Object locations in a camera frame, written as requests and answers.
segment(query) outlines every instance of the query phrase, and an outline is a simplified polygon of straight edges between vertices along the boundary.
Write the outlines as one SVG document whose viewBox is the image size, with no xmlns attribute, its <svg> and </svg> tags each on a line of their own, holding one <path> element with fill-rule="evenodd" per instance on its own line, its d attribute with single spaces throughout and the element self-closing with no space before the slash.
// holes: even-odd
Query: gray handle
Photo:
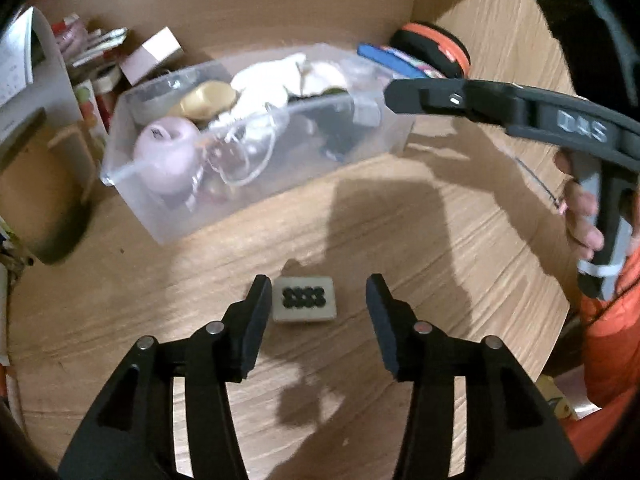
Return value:
<svg viewBox="0 0 640 480">
<path fill-rule="evenodd" d="M 593 260 L 578 261 L 578 284 L 585 295 L 608 301 L 615 294 L 631 238 L 631 224 L 620 213 L 622 194 L 635 183 L 629 184 L 628 178 L 617 174 L 603 173 L 603 163 L 587 153 L 573 152 L 571 162 L 578 183 L 593 193 L 600 203 L 598 213 L 588 220 L 604 235 L 604 247 Z"/>
</svg>

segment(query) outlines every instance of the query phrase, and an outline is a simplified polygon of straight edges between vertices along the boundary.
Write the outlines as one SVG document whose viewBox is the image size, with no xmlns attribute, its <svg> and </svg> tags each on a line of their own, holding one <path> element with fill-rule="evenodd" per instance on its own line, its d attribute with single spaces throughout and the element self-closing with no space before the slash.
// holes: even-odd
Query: device handle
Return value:
<svg viewBox="0 0 640 480">
<path fill-rule="evenodd" d="M 625 210 L 638 178 L 588 153 L 572 152 L 570 156 L 575 179 L 600 204 L 598 212 L 587 220 L 604 235 L 602 250 L 590 262 L 578 261 L 578 286 L 589 298 L 609 301 L 625 265 L 632 230 Z"/>
</svg>

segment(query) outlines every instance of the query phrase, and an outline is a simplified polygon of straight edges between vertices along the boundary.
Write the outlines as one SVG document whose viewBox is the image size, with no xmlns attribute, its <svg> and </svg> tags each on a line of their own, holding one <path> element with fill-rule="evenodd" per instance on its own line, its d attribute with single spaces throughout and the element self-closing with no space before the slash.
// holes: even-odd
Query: translucent plastic container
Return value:
<svg viewBox="0 0 640 480">
<path fill-rule="evenodd" d="M 133 157 L 144 126 L 162 118 L 172 105 L 205 81 L 230 82 L 237 72 L 256 62 L 279 60 L 298 52 L 306 54 L 308 61 L 323 60 L 338 66 L 347 79 L 349 93 L 293 102 L 229 126 L 199 125 L 202 132 L 196 140 L 188 141 L 189 146 L 175 146 L 175 150 L 197 150 L 201 167 L 194 175 L 193 188 L 180 196 L 165 196 L 151 189 L 145 175 L 161 161 Z M 169 242 L 341 166 L 404 146 L 414 117 L 396 116 L 386 108 L 383 97 L 384 89 L 396 76 L 353 52 L 326 44 L 243 52 L 171 73 L 120 96 L 111 120 L 101 178 L 118 189 L 156 241 Z M 231 177 L 231 173 L 211 171 L 214 165 L 208 163 L 208 157 L 212 146 L 223 140 L 245 142 L 249 131 L 255 131 L 256 126 L 260 131 L 265 124 L 277 134 L 247 149 L 243 144 L 243 164 L 238 171 L 244 174 Z"/>
</svg>

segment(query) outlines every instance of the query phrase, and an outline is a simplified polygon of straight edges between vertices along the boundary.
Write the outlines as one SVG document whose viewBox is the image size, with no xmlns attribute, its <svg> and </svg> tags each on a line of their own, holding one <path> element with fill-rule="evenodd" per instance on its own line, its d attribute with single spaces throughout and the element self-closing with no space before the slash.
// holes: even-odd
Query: metal pin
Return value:
<svg viewBox="0 0 640 480">
<path fill-rule="evenodd" d="M 418 334 L 429 334 L 433 330 L 433 325 L 427 321 L 417 321 L 414 324 L 414 330 Z"/>
<path fill-rule="evenodd" d="M 209 332 L 211 335 L 219 334 L 224 329 L 225 325 L 222 323 L 222 321 L 211 321 L 210 323 L 207 323 L 206 327 L 204 327 L 204 330 Z"/>
<path fill-rule="evenodd" d="M 136 346 L 141 350 L 148 350 L 154 345 L 154 339 L 149 335 L 143 335 L 138 341 L 136 341 Z"/>
<path fill-rule="evenodd" d="M 484 338 L 484 344 L 493 350 L 497 350 L 502 346 L 502 339 L 500 339 L 497 335 L 488 335 Z"/>
</svg>

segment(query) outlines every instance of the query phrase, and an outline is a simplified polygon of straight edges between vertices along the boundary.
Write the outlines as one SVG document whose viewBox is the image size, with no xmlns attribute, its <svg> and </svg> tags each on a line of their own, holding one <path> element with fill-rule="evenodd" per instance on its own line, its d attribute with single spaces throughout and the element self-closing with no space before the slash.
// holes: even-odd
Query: wooden table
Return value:
<svg viewBox="0 0 640 480">
<path fill-rule="evenodd" d="M 570 90 L 533 0 L 507 1 L 460 0 L 437 17 L 469 46 L 474 76 Z M 476 9 L 485 9 L 483 25 Z M 502 41 L 488 44 L 492 34 Z M 36 264 L 11 297 L 10 354 L 30 437 L 57 464 L 139 336 L 189 336 L 219 319 L 258 273 L 330 275 L 338 319 L 270 323 L 255 370 L 229 386 L 238 441 L 252 480 L 390 478 L 410 385 L 383 368 L 366 277 L 382 272 L 397 298 L 449 335 L 499 335 L 532 377 L 558 336 L 565 295 L 575 293 L 562 219 L 507 148 L 559 191 L 551 148 L 429 118 L 402 155 L 345 168 L 164 247 L 119 197 L 101 202 L 70 258 Z M 180 386 L 174 399 L 185 470 Z M 452 462 L 460 468 L 457 420 Z"/>
</svg>

